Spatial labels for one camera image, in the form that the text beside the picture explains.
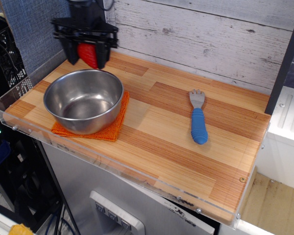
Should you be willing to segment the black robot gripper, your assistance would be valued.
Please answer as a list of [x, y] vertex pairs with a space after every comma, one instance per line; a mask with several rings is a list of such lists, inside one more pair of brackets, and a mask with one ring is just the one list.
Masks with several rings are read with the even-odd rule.
[[96, 45], [98, 69], [103, 69], [110, 58], [110, 48], [118, 46], [118, 28], [107, 23], [107, 11], [101, 0], [69, 0], [70, 15], [53, 18], [54, 38], [61, 42], [67, 60], [75, 65], [79, 60], [78, 44]]

